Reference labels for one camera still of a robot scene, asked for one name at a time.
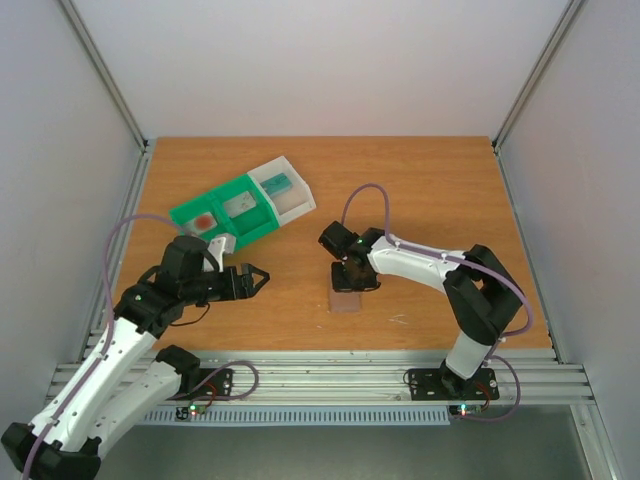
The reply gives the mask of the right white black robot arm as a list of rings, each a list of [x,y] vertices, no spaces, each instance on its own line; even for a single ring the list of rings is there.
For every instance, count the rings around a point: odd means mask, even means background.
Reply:
[[[362,234],[334,221],[318,243],[335,259],[331,286],[337,293],[364,293],[380,287],[378,277],[404,278],[443,293],[459,328],[439,367],[448,399],[473,389],[483,362],[507,334],[526,297],[495,254],[475,245],[468,251],[441,250],[405,242],[382,229]]]

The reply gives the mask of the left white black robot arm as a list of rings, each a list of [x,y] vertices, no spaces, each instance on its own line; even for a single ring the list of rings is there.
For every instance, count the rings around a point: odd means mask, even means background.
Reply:
[[[232,366],[204,370],[191,352],[170,345],[124,390],[124,376],[190,306],[254,297],[267,272],[243,263],[226,266],[226,235],[206,242],[178,236],[160,264],[126,289],[98,343],[57,396],[30,422],[9,425],[1,443],[25,479],[93,479],[113,445],[151,408],[187,400],[188,414],[215,399],[231,400]]]

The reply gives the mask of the pink card holder wallet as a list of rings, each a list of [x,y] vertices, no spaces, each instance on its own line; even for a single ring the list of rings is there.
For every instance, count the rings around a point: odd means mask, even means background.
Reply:
[[[337,292],[333,288],[332,276],[328,276],[328,312],[331,314],[358,313],[362,308],[360,293]]]

